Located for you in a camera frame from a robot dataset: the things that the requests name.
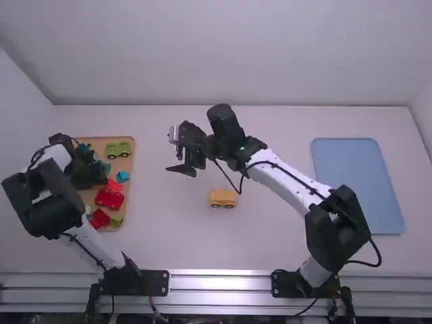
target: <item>metal extrusion frame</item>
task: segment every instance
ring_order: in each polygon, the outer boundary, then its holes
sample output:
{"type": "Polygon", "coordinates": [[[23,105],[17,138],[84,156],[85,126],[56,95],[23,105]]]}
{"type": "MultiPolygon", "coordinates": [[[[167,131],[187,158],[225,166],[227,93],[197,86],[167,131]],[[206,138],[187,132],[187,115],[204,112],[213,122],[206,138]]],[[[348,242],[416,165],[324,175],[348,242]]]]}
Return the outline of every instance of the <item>metal extrusion frame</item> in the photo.
{"type": "MultiPolygon", "coordinates": [[[[273,298],[271,271],[169,270],[169,293],[155,297],[159,311],[171,314],[293,315],[312,300],[273,298]]],[[[358,316],[432,317],[432,275],[342,272],[352,289],[358,316]]],[[[0,273],[0,312],[81,313],[94,273],[0,273]]],[[[99,310],[111,311],[102,296],[99,310]]],[[[319,300],[305,316],[326,316],[319,300]]],[[[151,313],[148,298],[116,296],[116,313],[151,313]]]]}

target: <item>green toy car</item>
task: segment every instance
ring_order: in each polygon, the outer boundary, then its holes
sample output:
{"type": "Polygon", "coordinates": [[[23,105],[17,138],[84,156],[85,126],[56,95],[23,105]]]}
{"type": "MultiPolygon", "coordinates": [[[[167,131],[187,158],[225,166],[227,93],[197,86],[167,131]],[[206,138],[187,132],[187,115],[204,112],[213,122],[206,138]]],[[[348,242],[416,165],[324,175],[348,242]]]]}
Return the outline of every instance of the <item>green toy car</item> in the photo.
{"type": "Polygon", "coordinates": [[[105,154],[108,159],[114,160],[117,157],[117,144],[116,143],[108,143],[105,147],[105,154]]]}
{"type": "Polygon", "coordinates": [[[130,143],[125,140],[119,142],[117,149],[117,156],[128,157],[130,155],[130,143]]]}
{"type": "Polygon", "coordinates": [[[128,157],[131,153],[130,143],[123,140],[116,143],[108,143],[105,147],[105,155],[108,159],[114,160],[117,157],[128,157]]]}

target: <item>white table surface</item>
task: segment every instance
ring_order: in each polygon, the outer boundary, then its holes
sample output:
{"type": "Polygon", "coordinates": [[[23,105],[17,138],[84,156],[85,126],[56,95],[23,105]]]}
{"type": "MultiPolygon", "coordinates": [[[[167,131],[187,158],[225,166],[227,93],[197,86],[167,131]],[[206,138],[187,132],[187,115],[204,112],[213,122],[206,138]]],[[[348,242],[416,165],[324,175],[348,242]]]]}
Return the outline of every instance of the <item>white table surface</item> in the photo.
{"type": "MultiPolygon", "coordinates": [[[[308,256],[304,224],[293,208],[252,180],[233,210],[212,209],[207,194],[230,185],[218,169],[195,179],[169,173],[178,161],[167,141],[168,127],[187,119],[205,132],[209,107],[60,106],[54,107],[47,136],[131,135],[136,141],[134,171],[125,225],[104,237],[153,269],[297,269],[308,256]]],[[[431,162],[405,107],[234,107],[246,134],[266,142],[285,162],[314,177],[311,142],[317,137],[368,137],[381,147],[407,230],[376,237],[383,266],[349,265],[356,273],[432,274],[429,246],[431,162]]],[[[240,176],[229,173],[238,183],[240,176]]],[[[2,203],[0,271],[92,271],[71,250],[24,232],[2,203]]],[[[370,246],[356,258],[375,262],[370,246]]]]}

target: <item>teal toy block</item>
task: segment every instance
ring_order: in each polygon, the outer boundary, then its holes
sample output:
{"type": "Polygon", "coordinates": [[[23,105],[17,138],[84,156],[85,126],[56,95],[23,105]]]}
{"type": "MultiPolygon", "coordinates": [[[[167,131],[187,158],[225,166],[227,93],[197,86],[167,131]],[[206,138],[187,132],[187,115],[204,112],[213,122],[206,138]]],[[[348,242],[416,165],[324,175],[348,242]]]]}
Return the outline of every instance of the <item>teal toy block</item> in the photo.
{"type": "Polygon", "coordinates": [[[105,173],[106,176],[109,175],[109,172],[111,171],[111,164],[110,163],[106,163],[102,160],[98,160],[98,162],[101,163],[101,167],[103,168],[103,173],[105,173]]]}
{"type": "Polygon", "coordinates": [[[129,173],[126,171],[119,171],[119,173],[117,173],[117,182],[119,184],[122,184],[126,181],[129,180],[129,173]]]}

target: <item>white wall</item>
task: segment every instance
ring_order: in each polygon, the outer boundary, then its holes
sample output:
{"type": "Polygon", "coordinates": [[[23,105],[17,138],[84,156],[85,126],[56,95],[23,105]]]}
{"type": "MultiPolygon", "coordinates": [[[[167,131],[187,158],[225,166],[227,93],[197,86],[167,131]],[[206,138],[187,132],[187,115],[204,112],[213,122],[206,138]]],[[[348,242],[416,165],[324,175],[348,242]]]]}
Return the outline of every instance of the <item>white wall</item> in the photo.
{"type": "Polygon", "coordinates": [[[432,82],[411,102],[411,112],[432,157],[432,82]]]}
{"type": "MultiPolygon", "coordinates": [[[[33,152],[47,143],[51,103],[0,48],[0,180],[19,172],[33,152]]],[[[26,258],[32,240],[24,231],[0,188],[0,271],[13,269],[14,260],[26,258]]]]}
{"type": "Polygon", "coordinates": [[[62,105],[407,104],[430,0],[2,0],[0,43],[62,105]]]}

